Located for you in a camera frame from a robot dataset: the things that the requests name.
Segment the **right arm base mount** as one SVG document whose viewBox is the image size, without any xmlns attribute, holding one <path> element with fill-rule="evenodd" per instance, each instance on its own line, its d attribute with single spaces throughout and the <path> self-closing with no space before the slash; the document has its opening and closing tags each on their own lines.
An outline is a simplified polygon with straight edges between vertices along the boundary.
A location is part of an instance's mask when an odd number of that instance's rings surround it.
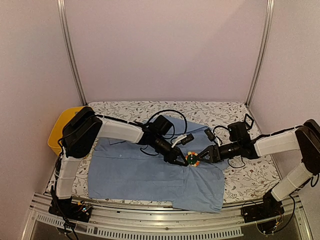
<svg viewBox="0 0 320 240">
<path fill-rule="evenodd" d="M 257 229 L 264 235 L 273 234 L 284 217 L 284 207 L 281 201 L 264 198 L 262 203 L 254 203 L 241 207 L 241 215 L 245 223 L 258 222 Z"/>
</svg>

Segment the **light blue shirt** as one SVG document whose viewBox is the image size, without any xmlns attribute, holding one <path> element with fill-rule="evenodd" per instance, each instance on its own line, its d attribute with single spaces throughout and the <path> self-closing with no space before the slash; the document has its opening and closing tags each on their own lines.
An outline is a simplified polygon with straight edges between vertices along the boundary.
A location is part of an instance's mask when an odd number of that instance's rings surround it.
<svg viewBox="0 0 320 240">
<path fill-rule="evenodd" d="M 151 147 L 100 137 L 88 171 L 92 199 L 169 201 L 174 208 L 218 213 L 223 206 L 227 163 L 179 166 Z"/>
</svg>

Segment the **yellow orange plush flower brooch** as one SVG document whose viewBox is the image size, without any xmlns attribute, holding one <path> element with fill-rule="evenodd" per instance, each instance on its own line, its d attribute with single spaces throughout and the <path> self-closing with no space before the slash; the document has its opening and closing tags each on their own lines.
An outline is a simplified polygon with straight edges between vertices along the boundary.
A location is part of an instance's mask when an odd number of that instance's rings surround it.
<svg viewBox="0 0 320 240">
<path fill-rule="evenodd" d="M 198 167 L 200 164 L 200 161 L 197 160 L 197 156 L 198 154 L 196 152 L 193 151 L 189 151 L 187 153 L 187 155 L 185 156 L 186 161 L 188 162 L 188 164 L 192 167 Z"/>
</svg>

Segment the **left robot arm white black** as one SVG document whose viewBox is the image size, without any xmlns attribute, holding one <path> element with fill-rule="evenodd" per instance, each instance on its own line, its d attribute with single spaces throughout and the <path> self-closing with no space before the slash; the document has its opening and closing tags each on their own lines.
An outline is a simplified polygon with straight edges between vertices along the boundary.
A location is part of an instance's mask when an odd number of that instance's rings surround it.
<svg viewBox="0 0 320 240">
<path fill-rule="evenodd" d="M 97 114 L 89 106 L 82 107 L 62 128 L 62 136 L 57 140 L 61 151 L 55 163 L 55 182 L 50 189 L 52 201 L 49 213 L 64 219 L 88 221 L 91 207 L 84 202 L 72 202 L 72 187 L 80 162 L 90 153 L 97 138 L 150 146 L 163 156 L 166 163 L 186 167 L 186 159 L 178 160 L 184 158 L 180 148 L 165 139 L 165 135 L 174 125 L 158 113 L 154 114 L 152 119 L 154 121 L 148 120 L 145 123 L 129 122 Z"/>
</svg>

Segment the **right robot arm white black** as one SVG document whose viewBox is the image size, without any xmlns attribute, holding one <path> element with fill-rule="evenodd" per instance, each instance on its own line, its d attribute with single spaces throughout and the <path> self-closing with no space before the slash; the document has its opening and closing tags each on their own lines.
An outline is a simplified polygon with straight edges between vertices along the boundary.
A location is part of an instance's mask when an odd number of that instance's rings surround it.
<svg viewBox="0 0 320 240">
<path fill-rule="evenodd" d="M 262 134 L 255 139 L 251 139 L 248 133 L 251 128 L 245 121 L 228 125 L 230 143 L 209 145 L 197 154 L 196 160 L 218 163 L 238 156 L 255 160 L 267 155 L 299 151 L 302 156 L 300 164 L 262 198 L 258 213 L 262 218 L 269 218 L 280 212 L 283 199 L 320 173 L 320 126 L 314 119 L 308 119 L 302 125 Z"/>
</svg>

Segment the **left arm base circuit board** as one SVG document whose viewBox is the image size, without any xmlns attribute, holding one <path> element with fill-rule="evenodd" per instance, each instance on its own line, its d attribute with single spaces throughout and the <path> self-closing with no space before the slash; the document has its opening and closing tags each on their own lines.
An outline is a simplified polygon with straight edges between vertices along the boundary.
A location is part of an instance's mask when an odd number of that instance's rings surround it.
<svg viewBox="0 0 320 240">
<path fill-rule="evenodd" d="M 69 199 L 59 199 L 57 202 L 51 201 L 48 212 L 52 215 L 88 223 L 91 214 L 92 206 L 85 203 L 74 203 Z"/>
</svg>

